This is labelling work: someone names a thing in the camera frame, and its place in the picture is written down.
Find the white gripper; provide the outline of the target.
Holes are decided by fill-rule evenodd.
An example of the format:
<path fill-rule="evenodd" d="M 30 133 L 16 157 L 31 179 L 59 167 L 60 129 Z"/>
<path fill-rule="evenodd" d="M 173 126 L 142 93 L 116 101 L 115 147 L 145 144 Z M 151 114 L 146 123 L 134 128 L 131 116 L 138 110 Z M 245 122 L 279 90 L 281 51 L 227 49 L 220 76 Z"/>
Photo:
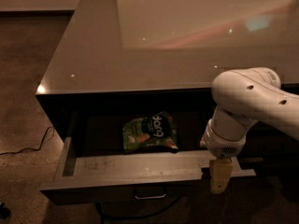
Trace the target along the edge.
<path fill-rule="evenodd" d="M 206 147 L 216 160 L 209 162 L 210 191 L 212 194 L 225 192 L 233 171 L 233 162 L 246 143 L 246 137 L 238 141 L 230 141 L 220 137 L 212 129 L 212 120 L 207 123 L 205 132 L 200 140 L 200 146 Z"/>

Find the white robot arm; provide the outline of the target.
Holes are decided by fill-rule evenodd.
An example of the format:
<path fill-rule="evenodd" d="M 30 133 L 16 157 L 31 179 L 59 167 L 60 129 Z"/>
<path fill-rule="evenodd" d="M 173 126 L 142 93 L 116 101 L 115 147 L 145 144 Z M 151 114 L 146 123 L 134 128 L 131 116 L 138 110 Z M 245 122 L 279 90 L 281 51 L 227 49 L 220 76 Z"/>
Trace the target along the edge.
<path fill-rule="evenodd" d="M 216 158 L 209 163 L 210 191 L 221 194 L 231 178 L 233 158 L 257 122 L 299 139 L 299 95 L 283 91 L 278 74 L 266 67 L 225 71 L 212 81 L 211 94 L 216 108 L 201 144 Z"/>

